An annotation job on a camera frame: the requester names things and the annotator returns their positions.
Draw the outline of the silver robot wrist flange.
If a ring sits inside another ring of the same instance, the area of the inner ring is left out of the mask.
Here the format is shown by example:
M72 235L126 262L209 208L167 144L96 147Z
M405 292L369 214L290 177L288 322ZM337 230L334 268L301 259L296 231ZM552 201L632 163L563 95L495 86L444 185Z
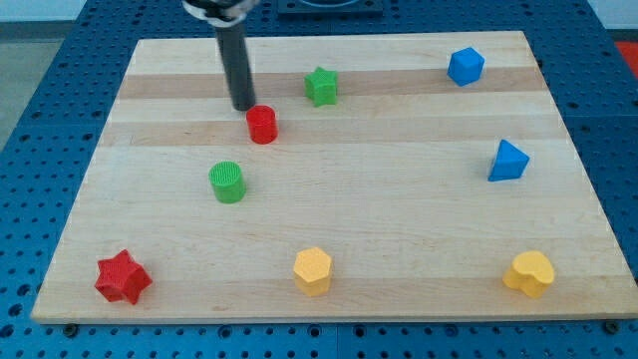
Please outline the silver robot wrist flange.
M183 9L215 28L229 28L245 20L259 0L182 0Z

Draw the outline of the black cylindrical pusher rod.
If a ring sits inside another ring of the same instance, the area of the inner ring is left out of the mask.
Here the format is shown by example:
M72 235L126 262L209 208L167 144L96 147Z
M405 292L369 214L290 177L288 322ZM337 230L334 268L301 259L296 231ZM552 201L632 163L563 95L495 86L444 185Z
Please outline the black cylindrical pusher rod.
M246 112L256 104L256 97L244 25L239 22L231 27L217 28L215 37L232 106Z

